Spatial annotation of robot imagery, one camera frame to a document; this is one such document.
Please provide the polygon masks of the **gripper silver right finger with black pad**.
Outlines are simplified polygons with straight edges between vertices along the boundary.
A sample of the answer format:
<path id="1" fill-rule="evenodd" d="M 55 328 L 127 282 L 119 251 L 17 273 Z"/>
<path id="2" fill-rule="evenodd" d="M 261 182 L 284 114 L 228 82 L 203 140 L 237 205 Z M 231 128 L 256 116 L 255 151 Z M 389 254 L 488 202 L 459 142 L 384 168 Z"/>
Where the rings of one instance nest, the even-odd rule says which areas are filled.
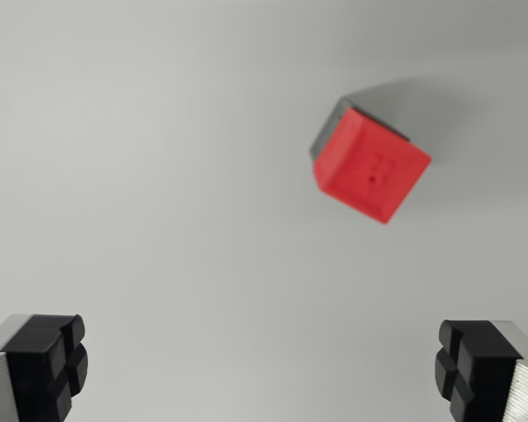
<path id="1" fill-rule="evenodd" d="M 511 321 L 444 320 L 439 394 L 456 421 L 528 421 L 528 337 Z"/>

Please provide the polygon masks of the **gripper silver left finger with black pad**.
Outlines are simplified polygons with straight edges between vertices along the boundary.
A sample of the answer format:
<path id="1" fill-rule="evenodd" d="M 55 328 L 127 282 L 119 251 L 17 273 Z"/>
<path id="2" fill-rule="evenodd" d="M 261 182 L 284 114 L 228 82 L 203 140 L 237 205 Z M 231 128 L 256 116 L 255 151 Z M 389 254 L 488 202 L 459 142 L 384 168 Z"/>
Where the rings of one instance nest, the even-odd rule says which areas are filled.
<path id="1" fill-rule="evenodd" d="M 0 421 L 64 421 L 88 355 L 80 315 L 14 314 L 0 324 Z"/>

